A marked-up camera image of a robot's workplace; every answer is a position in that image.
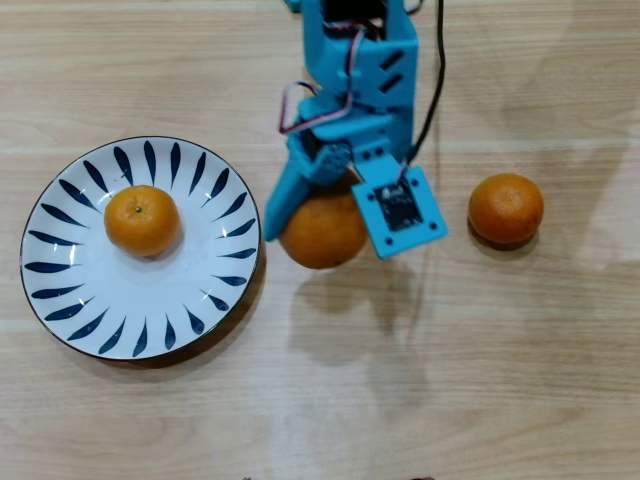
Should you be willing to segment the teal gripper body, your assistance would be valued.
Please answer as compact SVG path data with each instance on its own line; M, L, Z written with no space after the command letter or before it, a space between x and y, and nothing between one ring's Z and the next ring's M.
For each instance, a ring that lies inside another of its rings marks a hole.
M413 127L413 105L377 109L355 103L344 117L297 134L297 162L313 164L319 151L331 144L346 144L353 150L372 144L376 156L379 143L401 160L410 150Z

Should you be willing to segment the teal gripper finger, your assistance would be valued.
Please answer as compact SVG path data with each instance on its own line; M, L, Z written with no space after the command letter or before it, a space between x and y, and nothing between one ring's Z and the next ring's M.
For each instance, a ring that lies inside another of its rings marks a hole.
M289 158L265 209L267 242L281 235L311 193L342 179L353 159L352 148L346 141L315 142L311 132L291 134L286 146Z

